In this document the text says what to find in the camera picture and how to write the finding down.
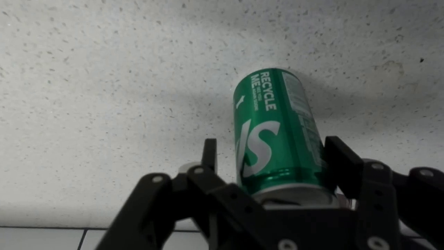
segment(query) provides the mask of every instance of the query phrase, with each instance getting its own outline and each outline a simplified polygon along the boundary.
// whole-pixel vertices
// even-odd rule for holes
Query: screw
[[[382,239],[379,236],[371,236],[367,241],[367,246],[371,250],[390,250],[390,245],[385,239]]]
[[[153,178],[153,182],[154,182],[154,184],[160,184],[160,182],[163,182],[163,181],[164,181],[164,178],[160,177],[160,175]]]
[[[204,168],[194,168],[194,174],[196,175],[200,175],[200,174],[203,174],[204,172]]]
[[[378,164],[378,163],[376,163],[376,164],[372,164],[372,168],[373,168],[373,170],[385,170],[385,167],[383,167],[382,164]]]
[[[297,250],[297,245],[290,239],[282,239],[278,245],[279,250]]]
[[[422,171],[419,171],[419,174],[423,177],[433,177],[433,172],[429,170],[422,170]]]

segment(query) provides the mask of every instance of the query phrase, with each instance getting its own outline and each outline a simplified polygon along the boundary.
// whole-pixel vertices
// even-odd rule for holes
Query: white tile
[[[82,250],[95,250],[104,235],[106,231],[88,231],[82,243]]]
[[[204,238],[197,232],[175,232],[164,246],[164,250],[208,250]]]
[[[0,228],[2,250],[77,250],[83,231]]]
[[[89,231],[82,250],[95,250],[106,231]],[[197,232],[174,232],[167,241],[164,250],[207,250],[208,245]]]
[[[182,220],[176,222],[175,231],[199,231],[192,220]]]

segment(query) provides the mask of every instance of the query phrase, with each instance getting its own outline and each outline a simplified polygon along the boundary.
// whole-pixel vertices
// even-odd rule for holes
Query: can
[[[238,182],[268,207],[335,206],[324,146],[300,79],[265,68],[235,91]]]

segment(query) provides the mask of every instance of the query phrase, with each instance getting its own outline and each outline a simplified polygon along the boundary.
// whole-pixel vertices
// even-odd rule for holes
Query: can lid
[[[268,210],[340,207],[335,195],[314,185],[283,185],[253,196]]]

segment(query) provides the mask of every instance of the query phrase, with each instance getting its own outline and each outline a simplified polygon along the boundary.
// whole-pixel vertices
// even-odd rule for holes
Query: soda can
[[[329,168],[300,79],[265,68],[235,91],[238,182],[268,209],[330,207]]]

